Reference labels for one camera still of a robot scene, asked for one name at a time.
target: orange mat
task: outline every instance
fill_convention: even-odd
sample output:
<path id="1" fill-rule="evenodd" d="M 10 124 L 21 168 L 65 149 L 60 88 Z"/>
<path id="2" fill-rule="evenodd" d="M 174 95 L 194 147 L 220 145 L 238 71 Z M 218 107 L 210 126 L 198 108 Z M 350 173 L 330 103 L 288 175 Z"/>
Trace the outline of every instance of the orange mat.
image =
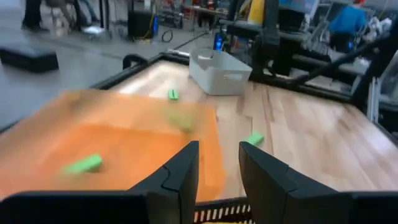
<path id="1" fill-rule="evenodd" d="M 186 134 L 167 114 L 190 114 L 195 131 Z M 125 190 L 192 140 L 200 142 L 197 201 L 216 199 L 226 172 L 218 144 L 215 110 L 110 91 L 67 92 L 0 136 L 0 198 L 25 190 Z M 60 173 L 98 153 L 98 172 Z"/>

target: green foam block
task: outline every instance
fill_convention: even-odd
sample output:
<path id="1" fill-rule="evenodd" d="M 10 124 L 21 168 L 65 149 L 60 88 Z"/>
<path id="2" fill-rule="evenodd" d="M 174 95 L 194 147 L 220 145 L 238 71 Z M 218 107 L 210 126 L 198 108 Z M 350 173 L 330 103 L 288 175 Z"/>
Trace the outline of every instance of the green foam block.
<path id="1" fill-rule="evenodd" d="M 244 139 L 244 141 L 252 144 L 253 146 L 258 146 L 263 140 L 264 135 L 261 133 L 252 133 L 252 135 Z"/>
<path id="2" fill-rule="evenodd" d="M 170 100 L 178 100 L 178 91 L 177 90 L 169 90 L 169 99 Z"/>
<path id="3" fill-rule="evenodd" d="M 102 158 L 98 154 L 93 154 L 85 159 L 79 160 L 64 168 L 65 172 L 93 172 L 102 165 Z"/>

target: gray floor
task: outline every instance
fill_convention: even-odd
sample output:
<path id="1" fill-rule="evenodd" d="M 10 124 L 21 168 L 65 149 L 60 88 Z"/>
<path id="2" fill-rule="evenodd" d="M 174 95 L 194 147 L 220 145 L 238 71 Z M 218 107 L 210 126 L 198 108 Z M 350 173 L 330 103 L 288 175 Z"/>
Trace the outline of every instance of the gray floor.
<path id="1" fill-rule="evenodd" d="M 126 17 L 123 4 L 111 0 L 111 19 Z M 24 13 L 24 1 L 0 1 L 0 45 L 30 43 L 53 49 L 57 53 L 59 71 L 35 75 L 0 64 L 0 128 L 21 119 L 55 98 L 61 91 L 89 86 L 121 71 L 122 59 L 126 54 L 139 54 L 145 58 L 156 56 L 162 51 L 192 39 L 200 31 L 174 30 L 170 43 L 156 38 L 152 43 L 127 42 L 117 35 L 113 40 L 89 41 L 81 34 L 63 34 L 52 29 L 49 34 L 31 34 L 20 29 Z M 44 24 L 52 26 L 48 9 L 42 9 Z M 161 27 L 160 33 L 167 30 Z M 211 47 L 210 35 L 200 38 L 181 50 L 189 52 L 195 47 Z"/>

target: white plastic bin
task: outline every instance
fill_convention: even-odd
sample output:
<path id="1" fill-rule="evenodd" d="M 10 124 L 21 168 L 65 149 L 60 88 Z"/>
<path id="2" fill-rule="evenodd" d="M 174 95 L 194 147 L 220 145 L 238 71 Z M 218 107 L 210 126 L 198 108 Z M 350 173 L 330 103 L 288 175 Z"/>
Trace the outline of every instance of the white plastic bin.
<path id="1" fill-rule="evenodd" d="M 190 76 L 209 95 L 242 94 L 251 70 L 226 52 L 194 49 L 190 53 Z"/>

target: black cushion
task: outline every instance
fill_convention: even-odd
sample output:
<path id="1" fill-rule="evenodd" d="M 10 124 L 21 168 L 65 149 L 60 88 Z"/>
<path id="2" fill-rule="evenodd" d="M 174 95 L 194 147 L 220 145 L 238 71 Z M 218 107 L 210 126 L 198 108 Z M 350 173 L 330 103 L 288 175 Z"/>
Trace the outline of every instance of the black cushion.
<path id="1" fill-rule="evenodd" d="M 3 64 L 35 73 L 58 69 L 55 51 L 29 44 L 12 44 L 0 47 L 0 59 Z"/>

